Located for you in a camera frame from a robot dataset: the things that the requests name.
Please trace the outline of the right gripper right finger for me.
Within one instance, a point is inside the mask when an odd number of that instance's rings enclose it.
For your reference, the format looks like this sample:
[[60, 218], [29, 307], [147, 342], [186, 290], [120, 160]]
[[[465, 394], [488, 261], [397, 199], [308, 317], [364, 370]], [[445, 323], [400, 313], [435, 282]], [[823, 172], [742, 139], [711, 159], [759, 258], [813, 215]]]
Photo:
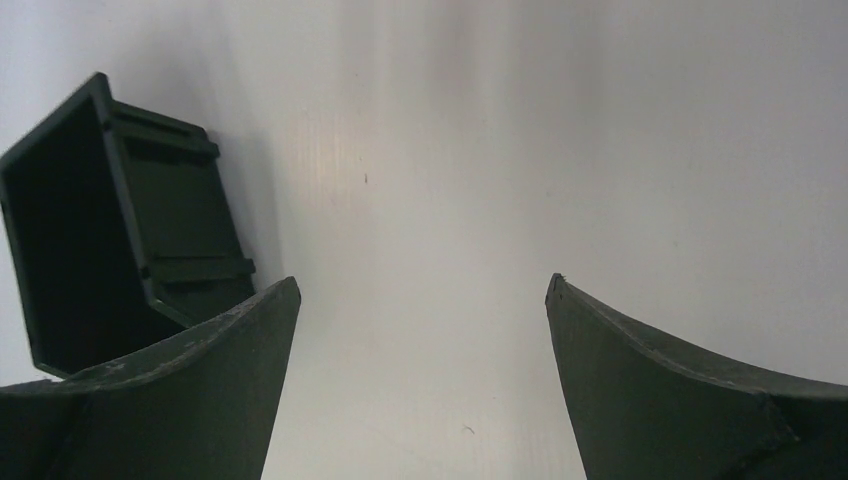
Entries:
[[590, 479], [843, 479], [847, 389], [750, 365], [550, 280], [545, 306]]

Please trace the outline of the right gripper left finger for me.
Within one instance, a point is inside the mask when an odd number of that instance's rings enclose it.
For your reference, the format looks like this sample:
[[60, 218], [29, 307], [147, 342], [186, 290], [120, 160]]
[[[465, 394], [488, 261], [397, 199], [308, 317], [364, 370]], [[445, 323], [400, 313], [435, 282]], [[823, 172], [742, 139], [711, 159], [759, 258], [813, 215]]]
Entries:
[[301, 306], [287, 277], [63, 381], [1, 391], [5, 479], [258, 479]]

